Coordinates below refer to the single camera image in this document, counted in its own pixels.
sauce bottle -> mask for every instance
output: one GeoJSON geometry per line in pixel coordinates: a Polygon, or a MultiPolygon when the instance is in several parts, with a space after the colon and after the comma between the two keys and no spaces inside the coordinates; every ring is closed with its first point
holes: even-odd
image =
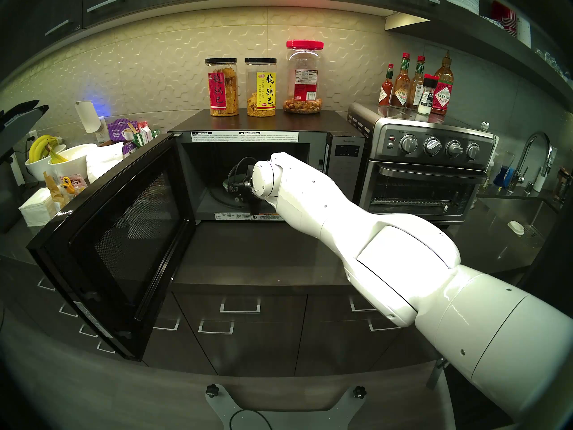
{"type": "Polygon", "coordinates": [[[378,97],[379,106],[390,106],[390,96],[392,95],[392,75],[394,74],[394,64],[388,63],[386,71],[386,81],[380,88],[380,97],[378,97]]]}
{"type": "Polygon", "coordinates": [[[416,74],[410,83],[410,90],[408,91],[408,101],[406,107],[408,109],[418,109],[420,99],[424,92],[424,61],[426,57],[419,55],[418,62],[416,63],[416,74]]]}
{"type": "Polygon", "coordinates": [[[438,77],[438,85],[434,91],[434,101],[432,102],[432,113],[444,115],[447,111],[447,104],[450,102],[451,88],[454,84],[454,74],[450,69],[451,58],[448,50],[446,56],[442,58],[442,67],[435,75],[438,77]]]}
{"type": "Polygon", "coordinates": [[[410,89],[410,79],[408,78],[408,67],[410,67],[410,54],[404,52],[402,55],[402,65],[400,66],[400,75],[396,77],[394,83],[394,92],[390,99],[390,106],[403,108],[406,106],[408,99],[408,90],[410,89]]]}

sink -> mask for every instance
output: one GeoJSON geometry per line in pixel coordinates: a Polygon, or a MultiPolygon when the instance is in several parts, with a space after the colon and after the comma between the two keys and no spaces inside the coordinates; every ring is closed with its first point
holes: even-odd
{"type": "Polygon", "coordinates": [[[497,217],[506,222],[515,220],[525,227],[524,238],[541,240],[549,235],[557,219],[557,210],[545,200],[529,197],[479,197],[497,217]]]}

red lid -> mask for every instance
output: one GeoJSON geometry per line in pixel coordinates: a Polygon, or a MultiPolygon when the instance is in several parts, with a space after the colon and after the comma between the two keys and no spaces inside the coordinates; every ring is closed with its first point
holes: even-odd
{"type": "Polygon", "coordinates": [[[322,50],[324,43],[322,41],[313,40],[289,40],[286,43],[289,49],[308,49],[308,50],[322,50]]]}

snack jar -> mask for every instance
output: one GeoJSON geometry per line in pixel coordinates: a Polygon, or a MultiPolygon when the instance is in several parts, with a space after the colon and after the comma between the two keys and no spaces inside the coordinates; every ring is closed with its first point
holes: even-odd
{"type": "Polygon", "coordinates": [[[288,112],[316,114],[322,109],[317,95],[321,74],[322,41],[289,40],[287,45],[288,97],[282,105],[288,112]]]}
{"type": "Polygon", "coordinates": [[[239,113],[237,59],[206,58],[211,115],[228,117],[239,113]]]}
{"type": "Polygon", "coordinates": [[[276,58],[245,58],[247,115],[272,117],[276,113],[276,58]]]}

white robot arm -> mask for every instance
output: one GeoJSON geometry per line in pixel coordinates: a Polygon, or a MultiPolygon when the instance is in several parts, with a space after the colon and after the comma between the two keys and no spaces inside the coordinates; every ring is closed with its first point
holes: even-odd
{"type": "Polygon", "coordinates": [[[512,285],[460,264],[456,245],[410,214],[371,214],[327,175],[286,153],[253,170],[253,193],[316,237],[348,280],[397,326],[416,328],[515,420],[573,343],[573,320],[512,285]]]}

